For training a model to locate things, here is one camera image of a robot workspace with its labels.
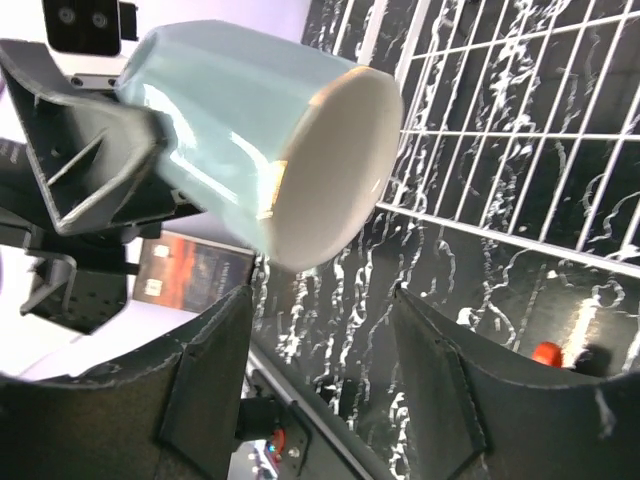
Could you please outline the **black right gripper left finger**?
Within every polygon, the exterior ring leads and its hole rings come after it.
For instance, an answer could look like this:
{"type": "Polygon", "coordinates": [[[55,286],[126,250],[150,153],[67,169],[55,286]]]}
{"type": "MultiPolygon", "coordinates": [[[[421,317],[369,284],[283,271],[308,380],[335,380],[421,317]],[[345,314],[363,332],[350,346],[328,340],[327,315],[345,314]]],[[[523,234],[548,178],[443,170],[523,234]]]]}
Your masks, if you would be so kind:
{"type": "Polygon", "coordinates": [[[252,324],[239,287],[77,377],[1,380],[5,479],[223,479],[252,324]]]}

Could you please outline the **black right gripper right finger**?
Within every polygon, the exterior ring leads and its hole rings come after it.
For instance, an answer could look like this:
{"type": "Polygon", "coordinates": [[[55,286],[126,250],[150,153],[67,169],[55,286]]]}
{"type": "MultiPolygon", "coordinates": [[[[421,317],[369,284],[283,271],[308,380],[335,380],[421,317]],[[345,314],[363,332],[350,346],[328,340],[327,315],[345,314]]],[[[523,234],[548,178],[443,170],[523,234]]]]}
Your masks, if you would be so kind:
{"type": "Polygon", "coordinates": [[[405,289],[392,311],[423,479],[635,479],[639,376],[514,353],[405,289]]]}

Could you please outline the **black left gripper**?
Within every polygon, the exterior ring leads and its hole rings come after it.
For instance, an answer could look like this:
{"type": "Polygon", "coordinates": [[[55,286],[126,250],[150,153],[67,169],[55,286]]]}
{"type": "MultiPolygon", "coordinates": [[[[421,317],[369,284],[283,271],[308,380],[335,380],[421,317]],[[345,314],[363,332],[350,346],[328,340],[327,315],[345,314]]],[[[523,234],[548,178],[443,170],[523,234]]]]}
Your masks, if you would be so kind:
{"type": "Polygon", "coordinates": [[[129,299],[139,266],[126,245],[199,210],[156,171],[169,146],[163,114],[74,87],[41,43],[2,40],[1,72],[41,192],[1,187],[1,243],[35,259],[20,314],[92,333],[129,299]]]}

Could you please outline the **orange mug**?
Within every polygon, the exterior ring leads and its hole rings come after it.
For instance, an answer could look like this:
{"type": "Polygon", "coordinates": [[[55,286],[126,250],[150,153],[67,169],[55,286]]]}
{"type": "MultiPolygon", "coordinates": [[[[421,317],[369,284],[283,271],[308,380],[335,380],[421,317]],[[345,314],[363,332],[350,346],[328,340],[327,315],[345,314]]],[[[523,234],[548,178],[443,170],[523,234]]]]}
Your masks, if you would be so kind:
{"type": "Polygon", "coordinates": [[[541,342],[531,354],[531,359],[539,364],[552,368],[573,371],[575,363],[565,349],[554,342],[541,342]]]}

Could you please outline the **grey mug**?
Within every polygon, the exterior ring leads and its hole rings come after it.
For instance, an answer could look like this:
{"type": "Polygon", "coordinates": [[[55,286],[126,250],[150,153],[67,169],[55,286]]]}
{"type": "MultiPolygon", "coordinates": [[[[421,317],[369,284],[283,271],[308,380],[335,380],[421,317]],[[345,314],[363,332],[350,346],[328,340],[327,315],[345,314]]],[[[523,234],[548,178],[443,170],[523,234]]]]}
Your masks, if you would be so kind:
{"type": "Polygon", "coordinates": [[[293,272],[331,259],[363,227],[403,118],[391,75],[220,20],[153,29],[116,93],[162,113],[158,173],[293,272]]]}

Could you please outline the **white wire dish rack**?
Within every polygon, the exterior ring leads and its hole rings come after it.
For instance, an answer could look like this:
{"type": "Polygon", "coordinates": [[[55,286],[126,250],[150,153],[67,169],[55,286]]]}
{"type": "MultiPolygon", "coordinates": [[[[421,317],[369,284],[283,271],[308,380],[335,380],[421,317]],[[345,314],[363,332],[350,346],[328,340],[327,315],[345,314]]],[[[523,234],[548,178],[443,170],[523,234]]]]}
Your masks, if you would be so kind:
{"type": "Polygon", "coordinates": [[[315,1],[303,39],[402,89],[382,209],[638,275],[637,2],[315,1]]]}

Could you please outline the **dark book orange sky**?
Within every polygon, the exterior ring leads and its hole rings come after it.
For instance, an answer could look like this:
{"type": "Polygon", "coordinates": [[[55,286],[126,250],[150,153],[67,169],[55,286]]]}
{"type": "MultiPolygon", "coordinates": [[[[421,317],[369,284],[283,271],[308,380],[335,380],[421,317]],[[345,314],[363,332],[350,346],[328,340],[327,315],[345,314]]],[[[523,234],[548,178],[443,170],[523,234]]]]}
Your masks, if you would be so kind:
{"type": "Polygon", "coordinates": [[[142,242],[132,298],[200,313],[249,283],[253,266],[247,250],[165,232],[142,242]]]}

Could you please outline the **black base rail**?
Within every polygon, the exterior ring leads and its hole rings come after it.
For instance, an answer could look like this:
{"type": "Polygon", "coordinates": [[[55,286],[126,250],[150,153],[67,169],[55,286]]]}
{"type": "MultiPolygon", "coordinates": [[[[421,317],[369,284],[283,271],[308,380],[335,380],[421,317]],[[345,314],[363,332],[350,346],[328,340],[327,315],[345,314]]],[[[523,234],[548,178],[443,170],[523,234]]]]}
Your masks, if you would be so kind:
{"type": "Polygon", "coordinates": [[[297,372],[251,342],[235,441],[254,444],[259,479],[390,479],[377,455],[297,372]]]}

